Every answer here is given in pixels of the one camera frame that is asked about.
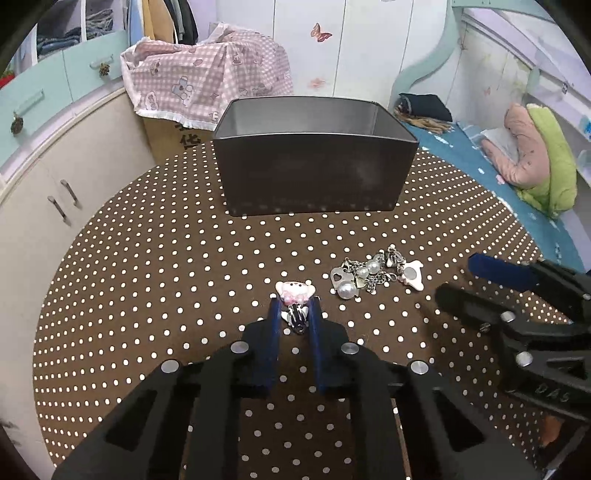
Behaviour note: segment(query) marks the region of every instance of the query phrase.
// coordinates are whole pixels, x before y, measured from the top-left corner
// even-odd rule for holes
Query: black storage bin
[[[228,210],[394,210],[418,141],[381,105],[332,97],[233,100],[213,135]]]

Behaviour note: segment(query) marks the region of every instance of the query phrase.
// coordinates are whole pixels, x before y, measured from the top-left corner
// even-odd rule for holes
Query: blue bed sheet
[[[500,184],[498,172],[457,125],[441,135],[412,125],[406,127],[419,140],[419,148],[426,149],[432,155],[449,162],[470,175],[484,188],[494,192],[523,224],[542,250],[545,259],[584,271],[577,249],[562,221],[548,219],[543,213],[522,202],[511,185]]]

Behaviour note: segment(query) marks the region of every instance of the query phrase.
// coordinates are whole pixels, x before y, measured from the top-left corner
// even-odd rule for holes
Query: pink pillow
[[[544,140],[537,131],[527,109],[513,103],[505,115],[505,126],[517,140],[519,162],[517,165],[489,140],[483,140],[482,149],[486,156],[512,185],[529,189],[542,183],[550,176],[550,159]]]

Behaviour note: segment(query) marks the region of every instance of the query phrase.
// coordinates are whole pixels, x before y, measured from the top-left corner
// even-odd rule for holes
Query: mint green drawer
[[[120,30],[64,50],[66,73],[74,101],[121,77],[119,55],[127,47],[127,33]],[[107,63],[111,70],[108,75],[101,77],[99,65],[103,62]]]
[[[27,69],[0,90],[0,166],[55,114],[72,103],[63,52]],[[24,120],[13,135],[15,112]]]

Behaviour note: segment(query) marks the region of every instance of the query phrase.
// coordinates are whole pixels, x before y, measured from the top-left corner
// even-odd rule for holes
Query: red object
[[[14,77],[15,75],[13,73],[9,73],[8,75],[2,77],[0,79],[0,88],[4,87],[7,83],[10,83]]]

